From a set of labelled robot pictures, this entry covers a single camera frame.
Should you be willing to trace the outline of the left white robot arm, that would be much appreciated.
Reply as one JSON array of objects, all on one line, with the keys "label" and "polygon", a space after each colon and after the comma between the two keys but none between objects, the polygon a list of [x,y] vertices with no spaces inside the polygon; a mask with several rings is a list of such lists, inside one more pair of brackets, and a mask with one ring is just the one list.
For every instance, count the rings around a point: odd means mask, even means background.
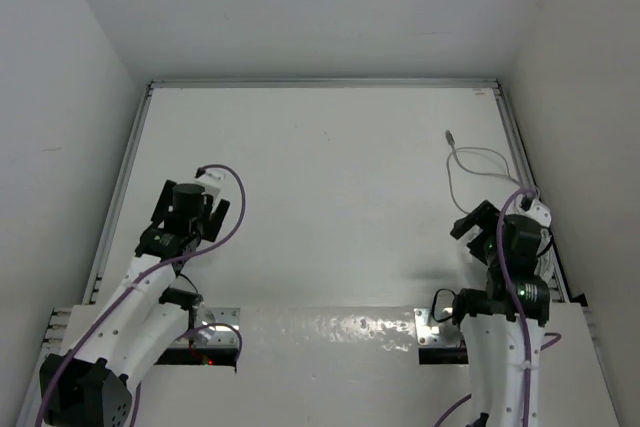
[{"label": "left white robot arm", "polygon": [[121,283],[88,329],[39,371],[37,426],[132,426],[143,377],[192,328],[200,296],[173,288],[202,242],[214,243],[230,207],[224,177],[200,169],[165,182]]}]

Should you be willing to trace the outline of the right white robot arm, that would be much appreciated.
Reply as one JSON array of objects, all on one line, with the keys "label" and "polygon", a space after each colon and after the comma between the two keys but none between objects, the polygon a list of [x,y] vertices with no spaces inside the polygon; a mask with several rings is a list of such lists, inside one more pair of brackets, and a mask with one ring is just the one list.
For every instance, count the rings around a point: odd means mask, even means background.
[{"label": "right white robot arm", "polygon": [[466,348],[473,426],[538,423],[540,352],[551,293],[537,269],[550,225],[549,209],[525,194],[515,210],[483,201],[451,228],[456,240],[477,232],[466,247],[487,268],[484,288],[456,293],[446,318]]}]

